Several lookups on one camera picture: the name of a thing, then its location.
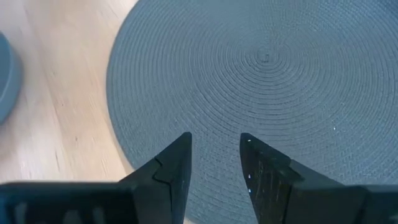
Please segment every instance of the woven texture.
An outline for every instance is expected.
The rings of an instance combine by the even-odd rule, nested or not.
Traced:
[[[106,86],[134,168],[192,132],[194,222],[256,222],[241,132],[344,184],[398,184],[395,0],[140,0]]]

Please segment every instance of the gray woven placemat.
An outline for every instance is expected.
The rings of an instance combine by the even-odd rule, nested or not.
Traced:
[[[192,132],[197,223],[255,222],[241,132],[345,184],[398,184],[397,1],[141,0],[106,85],[134,168]]]

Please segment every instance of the wooden floor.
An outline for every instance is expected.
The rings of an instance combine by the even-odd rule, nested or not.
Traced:
[[[0,182],[119,180],[132,171],[106,107],[114,38],[136,0],[0,0],[0,31],[22,59],[0,126]]]

